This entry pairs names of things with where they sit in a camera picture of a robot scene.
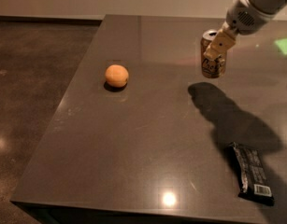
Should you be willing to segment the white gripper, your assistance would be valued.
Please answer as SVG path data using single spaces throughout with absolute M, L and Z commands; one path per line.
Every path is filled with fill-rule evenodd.
M 251 0 L 235 0 L 227 10 L 225 23 L 207 46 L 204 56 L 214 61 L 236 44 L 237 34 L 256 33 L 275 17 L 256 7 Z

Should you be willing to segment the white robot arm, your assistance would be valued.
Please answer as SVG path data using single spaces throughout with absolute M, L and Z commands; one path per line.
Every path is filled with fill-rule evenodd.
M 270 22 L 287 0 L 236 0 L 226 13 L 225 22 L 208 45 L 204 55 L 214 61 L 236 44 L 238 35 L 251 35 Z

